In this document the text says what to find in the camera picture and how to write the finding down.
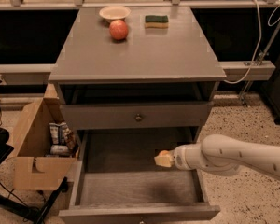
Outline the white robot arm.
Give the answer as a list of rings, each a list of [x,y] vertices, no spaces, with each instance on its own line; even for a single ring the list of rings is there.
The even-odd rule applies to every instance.
[[[163,150],[154,160],[161,167],[200,169],[222,176],[236,175],[245,166],[280,181],[280,147],[248,143],[221,134],[208,135],[201,143]]]

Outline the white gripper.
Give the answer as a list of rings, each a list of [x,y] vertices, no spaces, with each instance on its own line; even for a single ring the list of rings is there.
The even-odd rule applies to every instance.
[[[187,171],[192,170],[190,158],[191,158],[190,145],[183,145],[175,148],[174,150],[168,150],[169,155],[156,156],[154,158],[157,166],[170,168],[173,165],[179,170]]]

